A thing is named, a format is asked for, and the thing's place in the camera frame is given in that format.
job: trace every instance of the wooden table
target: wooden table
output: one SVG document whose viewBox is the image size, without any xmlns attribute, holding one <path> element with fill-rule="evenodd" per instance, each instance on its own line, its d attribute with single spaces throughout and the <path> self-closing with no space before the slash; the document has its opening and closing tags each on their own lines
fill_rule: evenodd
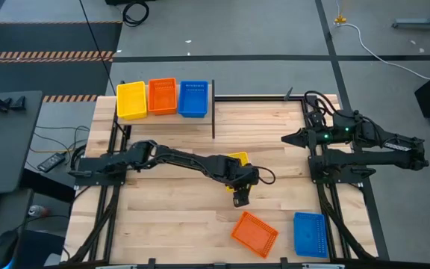
<svg viewBox="0 0 430 269">
<path fill-rule="evenodd" d="M 336 96 L 329 98 L 339 107 Z M 114 108 L 115 97 L 98 98 L 87 157 L 106 153 Z M 275 172 L 276 183 L 254 186 L 250 204 L 234 208 L 232 194 L 225 186 L 199 172 L 171 165 L 130 172 L 120 192 L 110 263 L 147 264 L 149 258 L 156 258 L 158 264 L 261 263 L 279 262 L 280 257 L 287 257 L 289 262 L 323 262 L 297 256 L 294 251 L 294 213 L 320 213 L 316 186 L 308 169 L 309 151 L 280 140 L 282 135 L 305 125 L 301 102 L 217 102 L 215 115 L 215 139 L 211 137 L 211 126 L 143 125 L 133 126 L 130 143 L 153 139 L 200 155 L 245 151 L 254 165 Z M 347 145 L 334 146 L 349 151 Z M 363 194 L 351 185 L 339 184 L 337 189 L 345 224 L 363 247 L 376 255 Z M 99 191 L 100 187 L 91 187 L 72 208 L 66 237 L 71 254 L 93 228 Z M 256 256 L 230 237 L 244 210 L 280 232 L 268 259 Z M 333 223 L 331 227 L 341 256 L 337 230 Z M 102 233 L 99 258 L 104 240 Z"/>
</svg>

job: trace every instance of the computer mouse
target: computer mouse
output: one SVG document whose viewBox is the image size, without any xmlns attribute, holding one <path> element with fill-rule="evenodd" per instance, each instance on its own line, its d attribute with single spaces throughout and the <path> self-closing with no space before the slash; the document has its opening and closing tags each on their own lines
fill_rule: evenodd
<svg viewBox="0 0 430 269">
<path fill-rule="evenodd" d="M 4 268 L 11 262 L 18 238 L 19 234 L 16 230 L 6 231 L 0 235 L 0 268 Z"/>
</svg>

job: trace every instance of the yellow basket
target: yellow basket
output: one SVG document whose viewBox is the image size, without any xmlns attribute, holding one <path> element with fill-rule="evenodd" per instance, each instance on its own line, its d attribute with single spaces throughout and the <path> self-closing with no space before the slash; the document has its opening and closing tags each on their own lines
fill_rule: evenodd
<svg viewBox="0 0 430 269">
<path fill-rule="evenodd" d="M 228 154 L 228 157 L 237 158 L 240 159 L 240 163 L 243 165 L 248 164 L 248 153 L 246 152 L 237 152 L 237 153 L 230 153 Z M 234 189 L 230 186 L 226 186 L 228 192 L 234 192 Z"/>
<path fill-rule="evenodd" d="M 228 154 L 228 157 L 240 159 L 242 166 L 249 163 L 248 153 L 246 152 L 230 153 Z"/>
<path fill-rule="evenodd" d="M 143 81 L 117 85 L 117 116 L 124 120 L 147 117 L 146 84 Z"/>
</svg>

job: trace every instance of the gray floor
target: gray floor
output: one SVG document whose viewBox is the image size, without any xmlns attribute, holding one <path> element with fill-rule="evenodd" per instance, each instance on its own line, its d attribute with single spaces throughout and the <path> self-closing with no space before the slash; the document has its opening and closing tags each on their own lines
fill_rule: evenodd
<svg viewBox="0 0 430 269">
<path fill-rule="evenodd" d="M 430 75 L 430 63 L 403 64 Z M 430 125 L 413 94 L 426 81 L 379 62 L 342 63 L 341 69 L 353 109 L 386 130 L 426 139 L 430 162 Z M 430 166 L 418 172 L 375 168 L 371 182 L 390 257 L 430 262 Z"/>
<path fill-rule="evenodd" d="M 430 31 L 392 29 L 395 18 L 430 15 L 430 0 L 340 0 L 348 22 L 362 30 L 365 44 L 380 55 L 430 55 Z M 366 55 L 352 28 L 335 28 L 334 0 L 322 0 L 339 55 Z M 104 0 L 84 0 L 90 20 L 120 19 Z M 314 1 L 309 0 L 157 0 L 149 2 L 149 19 L 138 28 L 123 26 L 116 57 L 179 55 L 327 55 Z M 83 21 L 76 0 L 7 0 L 0 22 Z M 430 76 L 430 62 L 402 62 Z M 351 106 L 389 131 L 426 139 L 430 160 L 430 126 L 413 92 L 425 81 L 379 62 L 341 62 Z M 110 76 L 148 81 L 157 77 L 215 79 L 218 94 L 293 93 L 319 90 L 337 93 L 331 64 L 326 61 L 217 61 L 113 63 Z M 41 126 L 89 125 L 93 104 L 45 104 Z M 38 131 L 67 146 L 72 131 Z M 34 149 L 60 149 L 35 138 Z M 38 164 L 48 154 L 31 153 Z M 372 177 L 387 248 L 392 260 L 430 262 L 430 167 L 411 172 L 377 167 Z M 54 211 L 63 205 L 51 200 Z M 64 223 L 36 229 L 63 230 Z"/>
</svg>

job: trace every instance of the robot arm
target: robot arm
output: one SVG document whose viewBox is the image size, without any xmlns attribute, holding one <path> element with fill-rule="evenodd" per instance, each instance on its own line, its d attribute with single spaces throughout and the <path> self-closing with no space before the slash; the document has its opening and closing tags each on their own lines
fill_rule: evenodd
<svg viewBox="0 0 430 269">
<path fill-rule="evenodd" d="M 391 152 L 345 153 L 338 149 L 327 149 L 323 156 L 310 161 L 318 167 L 343 167 L 346 165 L 393 164 L 402 169 L 421 170 L 429 165 L 424 159 L 424 140 L 386 132 L 371 119 L 357 111 L 335 111 L 333 126 L 326 126 L 321 111 L 308 116 L 311 126 L 300 129 L 295 134 L 281 138 L 295 146 L 314 149 L 318 145 L 350 143 L 354 141 L 361 148 L 374 146 L 392 149 Z"/>
<path fill-rule="evenodd" d="M 92 162 L 91 170 L 77 171 L 72 175 L 91 177 L 97 173 L 112 175 L 126 170 L 140 172 L 152 169 L 159 164 L 198 170 L 205 176 L 233 188 L 235 207 L 249 204 L 250 187 L 257 185 L 260 179 L 257 167 L 251 164 L 242 166 L 239 159 L 224 155 L 204 157 L 190 154 L 168 146 L 157 145 L 153 140 L 139 141 L 127 152 L 117 155 L 104 154 Z"/>
</svg>

